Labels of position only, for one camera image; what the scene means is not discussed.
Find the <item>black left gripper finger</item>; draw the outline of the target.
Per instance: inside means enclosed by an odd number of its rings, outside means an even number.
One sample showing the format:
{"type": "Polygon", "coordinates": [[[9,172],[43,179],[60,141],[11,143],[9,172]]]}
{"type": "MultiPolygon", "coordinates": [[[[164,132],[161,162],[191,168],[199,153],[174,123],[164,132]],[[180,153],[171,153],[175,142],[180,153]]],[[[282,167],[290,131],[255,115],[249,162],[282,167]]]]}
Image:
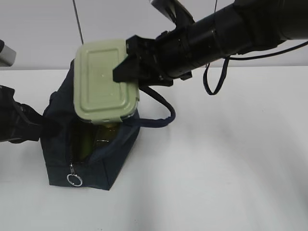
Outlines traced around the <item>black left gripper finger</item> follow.
{"type": "Polygon", "coordinates": [[[53,119],[37,113],[32,107],[20,105],[23,125],[22,141],[38,141],[42,137],[54,137],[60,132],[60,124],[53,119]]]}

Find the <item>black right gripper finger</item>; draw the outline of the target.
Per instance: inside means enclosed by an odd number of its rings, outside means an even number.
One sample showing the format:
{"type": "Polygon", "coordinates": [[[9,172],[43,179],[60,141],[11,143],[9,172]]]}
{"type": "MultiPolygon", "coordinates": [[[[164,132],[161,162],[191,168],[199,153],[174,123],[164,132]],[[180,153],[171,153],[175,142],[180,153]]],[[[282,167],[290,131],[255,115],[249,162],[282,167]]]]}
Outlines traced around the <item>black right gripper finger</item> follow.
{"type": "Polygon", "coordinates": [[[139,59],[136,55],[127,56],[113,69],[114,82],[133,82],[140,79],[139,59]]]}

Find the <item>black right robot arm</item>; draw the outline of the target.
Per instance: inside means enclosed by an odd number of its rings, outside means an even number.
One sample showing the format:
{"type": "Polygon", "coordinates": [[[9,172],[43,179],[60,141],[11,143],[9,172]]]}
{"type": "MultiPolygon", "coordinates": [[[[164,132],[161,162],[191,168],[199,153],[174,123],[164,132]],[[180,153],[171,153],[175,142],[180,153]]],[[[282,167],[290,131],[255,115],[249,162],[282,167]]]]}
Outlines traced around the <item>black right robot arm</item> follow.
{"type": "Polygon", "coordinates": [[[121,81],[170,86],[213,61],[308,37],[305,0],[236,0],[199,21],[178,0],[153,0],[151,5],[176,27],[155,39],[128,39],[121,81]]]}

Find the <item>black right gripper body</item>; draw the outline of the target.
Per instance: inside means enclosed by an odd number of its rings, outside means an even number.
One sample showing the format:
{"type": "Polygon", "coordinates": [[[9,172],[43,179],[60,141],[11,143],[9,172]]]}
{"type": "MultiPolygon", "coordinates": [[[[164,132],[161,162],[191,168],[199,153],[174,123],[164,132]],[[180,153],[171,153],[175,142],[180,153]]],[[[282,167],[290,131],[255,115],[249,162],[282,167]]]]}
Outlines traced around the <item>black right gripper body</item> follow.
{"type": "Polygon", "coordinates": [[[192,78],[193,62],[186,30],[165,31],[155,39],[134,35],[126,40],[127,56],[139,59],[140,86],[172,86],[192,78]]]}

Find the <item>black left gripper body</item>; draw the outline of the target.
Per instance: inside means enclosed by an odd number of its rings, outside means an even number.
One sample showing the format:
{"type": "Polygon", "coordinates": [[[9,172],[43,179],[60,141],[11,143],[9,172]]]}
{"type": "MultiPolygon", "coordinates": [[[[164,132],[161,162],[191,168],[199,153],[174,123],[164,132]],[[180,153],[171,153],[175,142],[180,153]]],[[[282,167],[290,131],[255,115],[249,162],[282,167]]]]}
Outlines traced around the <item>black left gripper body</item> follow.
{"type": "Polygon", "coordinates": [[[16,132],[25,119],[26,105],[13,98],[15,90],[0,86],[0,142],[20,144],[26,141],[16,132]]]}

